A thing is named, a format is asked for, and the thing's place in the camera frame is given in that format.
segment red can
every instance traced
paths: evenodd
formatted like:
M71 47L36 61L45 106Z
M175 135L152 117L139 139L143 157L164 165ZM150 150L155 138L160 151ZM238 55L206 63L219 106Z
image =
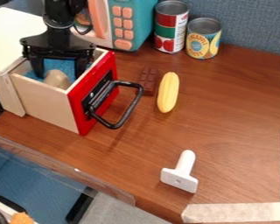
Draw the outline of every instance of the red can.
M180 1L164 1L155 10L155 47L165 53L179 52L185 46L188 6Z

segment teal microwave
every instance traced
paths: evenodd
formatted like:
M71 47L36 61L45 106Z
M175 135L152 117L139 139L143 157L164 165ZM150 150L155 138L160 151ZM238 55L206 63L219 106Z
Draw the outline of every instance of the teal microwave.
M84 13L93 26L82 39L117 50L134 52L151 34L158 0L88 0Z

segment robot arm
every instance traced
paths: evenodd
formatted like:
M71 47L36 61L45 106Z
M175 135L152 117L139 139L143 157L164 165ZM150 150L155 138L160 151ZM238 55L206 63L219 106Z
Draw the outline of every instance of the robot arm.
M44 21L52 28L66 29L86 4L87 0L45 0Z
M75 61L75 76L79 78L93 58L95 45L70 32L74 18L87 0L45 0L44 22L47 31L38 36L22 38L23 55L31 62L34 73L44 78L44 59Z

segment black oven handle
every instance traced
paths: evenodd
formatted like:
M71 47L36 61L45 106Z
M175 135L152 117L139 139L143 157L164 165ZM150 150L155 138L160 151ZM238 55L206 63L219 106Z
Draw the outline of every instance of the black oven handle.
M138 93L132 103L129 105L127 110L124 112L122 118L117 123L110 123L103 119L101 116L97 115L95 111L102 105L105 99L111 94L114 88L118 86L128 87L128 88L136 88L138 89ZM107 128L111 130L117 130L121 128L130 117L136 105L139 103L140 98L142 97L144 92L144 88L135 82L122 81L122 80L113 80L108 83L108 85L103 89L103 91L94 99L89 105L89 116L96 119L99 123L103 124Z

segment canned food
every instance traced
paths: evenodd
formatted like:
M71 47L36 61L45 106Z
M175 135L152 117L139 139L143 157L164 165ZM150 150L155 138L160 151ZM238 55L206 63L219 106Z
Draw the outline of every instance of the canned food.
M195 18L188 25L186 52L199 60L213 58L219 50L221 33L221 25L216 19Z
M164 1L155 9L155 47L165 53L179 52L185 45L188 6L180 1Z

